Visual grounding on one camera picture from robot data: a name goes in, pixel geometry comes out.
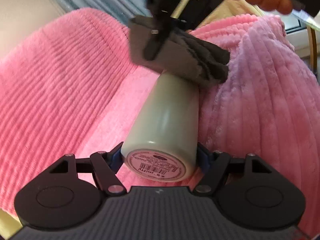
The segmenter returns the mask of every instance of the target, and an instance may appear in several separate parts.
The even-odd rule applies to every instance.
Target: white bottle
[[[169,73],[159,76],[145,101],[121,153],[141,177],[176,182],[196,166],[198,86]]]

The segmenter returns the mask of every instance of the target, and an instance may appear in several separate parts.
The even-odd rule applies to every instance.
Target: screw
[[[124,191],[124,187],[121,185],[111,185],[108,187],[108,191],[113,194],[120,194]]]
[[[199,193],[208,193],[211,191],[211,187],[208,185],[198,185],[196,186],[196,192]]]

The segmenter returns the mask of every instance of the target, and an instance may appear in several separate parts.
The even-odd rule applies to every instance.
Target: pink corduroy fabric
[[[193,35],[231,52],[226,83],[201,92],[199,141],[260,155],[303,191],[300,227],[319,232],[320,90],[283,23],[243,15]],[[0,61],[0,208],[14,214],[18,190],[64,154],[88,157],[125,140],[157,77],[131,63],[128,29],[97,10],[73,11],[27,38]],[[165,185],[125,166],[117,176],[128,189]]]

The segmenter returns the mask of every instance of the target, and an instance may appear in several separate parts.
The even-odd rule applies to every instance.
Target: barcode
[[[167,171],[162,169],[162,168],[159,168],[159,167],[156,167],[156,166],[153,166],[153,165],[149,165],[149,164],[146,164],[146,163],[140,163],[140,168],[141,169],[145,169],[147,171],[153,171],[153,172],[159,173],[161,175],[164,175],[164,174],[167,173]]]

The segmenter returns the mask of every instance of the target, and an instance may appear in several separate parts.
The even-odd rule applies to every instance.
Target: bottle label
[[[135,150],[126,164],[143,177],[156,180],[178,180],[186,173],[184,164],[169,154],[153,150]]]

